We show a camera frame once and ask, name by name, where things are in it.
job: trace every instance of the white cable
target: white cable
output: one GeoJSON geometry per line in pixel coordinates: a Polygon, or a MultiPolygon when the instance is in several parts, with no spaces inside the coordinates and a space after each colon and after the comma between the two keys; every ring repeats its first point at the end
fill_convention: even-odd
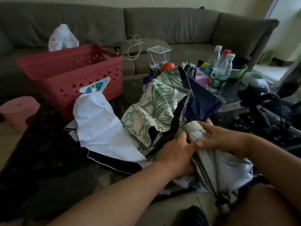
{"type": "Polygon", "coordinates": [[[128,35],[126,35],[126,41],[129,43],[129,45],[130,45],[130,47],[129,47],[129,49],[128,49],[128,56],[130,56],[131,58],[133,58],[133,59],[126,59],[126,58],[123,58],[123,59],[126,59],[126,60],[135,60],[135,59],[137,59],[138,58],[138,56],[140,55],[140,53],[141,53],[141,51],[142,51],[142,44],[144,44],[144,43],[141,43],[141,39],[140,39],[140,37],[137,35],[137,34],[135,34],[134,36],[132,36],[131,34],[128,34],[128,35]],[[133,37],[136,41],[128,41],[127,40],[127,37],[128,36],[131,36],[131,37],[133,37]],[[130,49],[133,47],[133,46],[139,46],[139,52],[138,52],[138,54],[137,55],[134,55],[134,56],[131,56],[130,54],[129,54],[129,51],[130,51],[130,49]]]}

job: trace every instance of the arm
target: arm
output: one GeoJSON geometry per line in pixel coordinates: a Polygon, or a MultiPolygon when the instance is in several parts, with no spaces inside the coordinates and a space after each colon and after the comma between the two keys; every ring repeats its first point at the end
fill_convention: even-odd
{"type": "Polygon", "coordinates": [[[220,148],[250,159],[301,214],[301,159],[258,136],[199,123],[212,134],[212,139],[198,140],[200,148],[220,148]]]}
{"type": "Polygon", "coordinates": [[[193,172],[190,159],[198,150],[186,133],[164,145],[155,163],[92,194],[50,222],[48,226],[135,225],[154,197],[177,176],[193,172]]]}

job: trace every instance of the leg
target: leg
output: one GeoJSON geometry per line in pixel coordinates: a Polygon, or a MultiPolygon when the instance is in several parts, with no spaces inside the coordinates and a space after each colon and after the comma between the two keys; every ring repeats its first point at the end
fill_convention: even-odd
{"type": "Polygon", "coordinates": [[[261,183],[251,187],[244,200],[237,203],[226,218],[215,226],[292,226],[300,225],[300,215],[272,186],[261,183]]]}

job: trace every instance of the gray sofa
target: gray sofa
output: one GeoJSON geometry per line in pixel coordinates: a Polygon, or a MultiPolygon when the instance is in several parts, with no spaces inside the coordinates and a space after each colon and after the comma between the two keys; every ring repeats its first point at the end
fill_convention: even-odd
{"type": "MultiPolygon", "coordinates": [[[[171,61],[207,60],[215,45],[247,57],[249,69],[261,55],[279,22],[252,20],[192,8],[113,8],[91,5],[0,2],[0,99],[40,96],[14,58],[47,52],[48,39],[61,23],[80,45],[119,46],[127,34],[157,39],[171,49],[171,61]]],[[[134,61],[124,60],[123,75],[148,73],[145,49],[134,61]]]]}

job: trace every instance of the white plastic bag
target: white plastic bag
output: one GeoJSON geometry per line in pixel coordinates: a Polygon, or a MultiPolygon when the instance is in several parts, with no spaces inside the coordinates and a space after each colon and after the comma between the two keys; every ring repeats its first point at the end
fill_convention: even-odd
{"type": "Polygon", "coordinates": [[[49,51],[58,51],[65,48],[74,48],[79,46],[79,41],[75,38],[66,24],[58,26],[48,42],[49,51]]]}

